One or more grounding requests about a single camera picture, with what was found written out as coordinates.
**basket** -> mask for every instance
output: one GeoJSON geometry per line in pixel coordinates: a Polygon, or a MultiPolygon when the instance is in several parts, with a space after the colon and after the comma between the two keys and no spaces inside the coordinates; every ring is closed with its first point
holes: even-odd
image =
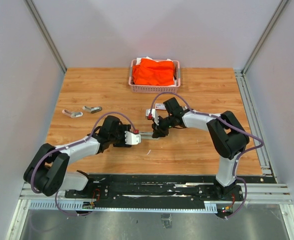
{"type": "Polygon", "coordinates": [[[181,68],[179,61],[172,61],[175,66],[174,77],[176,79],[176,86],[151,86],[151,85],[135,85],[133,79],[133,66],[136,65],[136,59],[131,61],[130,71],[129,71],[129,86],[133,93],[145,93],[145,94],[159,94],[162,92],[177,93],[178,88],[181,86],[181,68]]]}

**wall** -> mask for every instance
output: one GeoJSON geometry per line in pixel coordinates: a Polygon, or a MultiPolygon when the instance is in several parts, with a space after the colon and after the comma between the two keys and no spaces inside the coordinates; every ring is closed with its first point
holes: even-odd
{"type": "Polygon", "coordinates": [[[22,0],[0,0],[0,240],[45,140],[63,74],[22,0]]]}
{"type": "Polygon", "coordinates": [[[247,77],[274,170],[294,202],[294,0],[247,77]]]}
{"type": "Polygon", "coordinates": [[[240,69],[280,0],[34,0],[68,67],[136,57],[240,69]]]}

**gray floor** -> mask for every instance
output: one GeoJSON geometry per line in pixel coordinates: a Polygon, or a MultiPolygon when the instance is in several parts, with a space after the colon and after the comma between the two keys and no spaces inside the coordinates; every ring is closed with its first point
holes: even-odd
{"type": "Polygon", "coordinates": [[[288,240],[279,205],[252,204],[225,221],[214,214],[173,213],[171,228],[154,212],[94,212],[67,217],[30,210],[21,240],[288,240]]]}

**wooden table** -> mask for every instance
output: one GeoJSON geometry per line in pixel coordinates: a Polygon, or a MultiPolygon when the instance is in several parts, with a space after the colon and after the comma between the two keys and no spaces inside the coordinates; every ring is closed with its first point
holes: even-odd
{"type": "MultiPolygon", "coordinates": [[[[110,111],[127,115],[141,132],[151,132],[152,122],[145,118],[155,94],[132,93],[128,85],[128,68],[69,68],[57,101],[47,136],[52,145],[74,142],[89,134],[98,117],[110,111]],[[79,112],[83,106],[102,106],[99,113],[84,112],[69,118],[63,109],[79,112]]],[[[184,68],[178,94],[197,111],[223,113],[232,111],[244,129],[249,124],[232,68],[184,68]]],[[[160,96],[162,103],[172,96],[160,96]]],[[[166,111],[158,111],[166,116],[166,111]]],[[[248,147],[253,146],[252,139],[248,147]]],[[[239,175],[261,175],[255,151],[240,159],[239,175]]],[[[88,156],[71,164],[69,171],[87,173],[135,174],[216,174],[219,155],[208,132],[195,129],[171,129],[160,140],[142,140],[132,148],[110,146],[104,153],[88,156]]]]}

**red cloth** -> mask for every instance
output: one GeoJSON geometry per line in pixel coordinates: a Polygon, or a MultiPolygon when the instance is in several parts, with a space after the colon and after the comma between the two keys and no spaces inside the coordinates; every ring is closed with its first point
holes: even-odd
{"type": "Polygon", "coordinates": [[[140,65],[132,68],[133,82],[136,85],[169,86],[174,84],[175,66],[172,61],[156,62],[142,58],[140,65]]]}

